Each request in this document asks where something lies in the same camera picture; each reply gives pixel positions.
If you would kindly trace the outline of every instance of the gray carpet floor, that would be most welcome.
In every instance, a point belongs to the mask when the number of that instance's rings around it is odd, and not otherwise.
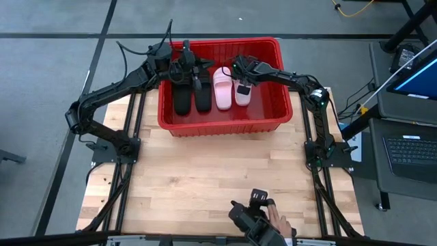
[[[100,33],[110,3],[1,0],[0,34]],[[347,13],[366,4],[341,3]],[[413,11],[423,5],[415,0],[409,4]],[[400,3],[375,3],[356,18],[344,18],[329,0],[279,0],[273,4],[262,0],[119,0],[109,33],[162,33],[170,18],[173,33],[391,34],[408,15]],[[430,40],[437,38],[434,20],[426,20],[421,27]],[[122,77],[123,61],[115,41],[104,42],[92,90]],[[33,233],[68,130],[64,112],[81,93],[97,42],[95,38],[0,38],[0,149],[27,157],[24,165],[9,161],[0,165],[0,238]],[[143,50],[158,39],[122,42]],[[338,109],[343,109],[346,98],[373,76],[369,42],[279,40],[285,69],[312,74],[331,87]],[[142,59],[128,55],[129,68],[136,68]],[[105,108],[99,109],[95,119],[101,122],[104,113]],[[48,234],[74,231],[91,156],[91,150],[74,143]],[[381,213],[373,207],[379,201],[376,183],[357,178],[354,186],[367,236],[424,245],[437,241],[433,233],[437,231],[436,202],[390,194],[392,209]]]

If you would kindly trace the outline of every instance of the red plastic bin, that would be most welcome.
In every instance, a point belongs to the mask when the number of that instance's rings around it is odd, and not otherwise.
[[[173,44],[177,49],[182,48],[181,42]],[[191,41],[190,48],[198,57],[215,61],[214,67],[210,68],[211,76],[221,66],[230,67],[230,58],[236,55],[251,55],[274,68],[283,69],[279,43],[274,38]],[[211,111],[199,113],[193,95],[191,100],[191,111],[188,115],[176,114],[173,109],[171,82],[163,81],[159,87],[159,125],[175,137],[260,133],[275,130],[281,123],[288,122],[293,115],[288,89],[273,82],[253,86],[251,102],[246,107],[238,106],[232,96],[231,109],[221,111],[217,109],[212,92]]]

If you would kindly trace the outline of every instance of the human hand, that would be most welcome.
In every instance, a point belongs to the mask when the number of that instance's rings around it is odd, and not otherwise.
[[[272,226],[274,226],[284,238],[291,238],[292,225],[290,225],[290,223],[287,221],[287,218],[285,216],[282,216],[281,219],[279,219],[279,214],[278,214],[278,210],[276,209],[276,205],[268,205],[267,211],[268,211],[268,219],[270,220]]]

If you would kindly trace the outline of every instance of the blue screen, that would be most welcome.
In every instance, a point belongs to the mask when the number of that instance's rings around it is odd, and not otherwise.
[[[405,80],[402,84],[395,87],[395,90],[407,92],[409,94],[437,97],[437,59],[431,61]]]

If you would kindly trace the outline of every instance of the wooden table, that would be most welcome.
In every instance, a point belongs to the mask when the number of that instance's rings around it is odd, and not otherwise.
[[[319,237],[313,181],[305,167],[300,99],[296,92],[290,92],[290,98],[292,119],[271,133],[179,138],[159,127],[158,90],[149,92],[139,135],[140,158],[132,172],[122,232],[242,236],[227,216],[230,201],[247,206],[252,189],[257,188],[267,190],[299,236]],[[109,104],[104,125],[122,129],[128,101],[125,97]],[[136,109],[139,95],[135,102]],[[327,110],[331,134],[341,141],[333,111],[330,106]],[[135,110],[132,116],[130,133]],[[101,165],[89,177],[77,229],[87,226],[106,202],[114,166]],[[331,168],[330,174],[339,209],[362,234],[350,177],[339,168]],[[115,227],[117,207],[110,228]],[[328,231],[333,234],[329,209],[324,207]]]

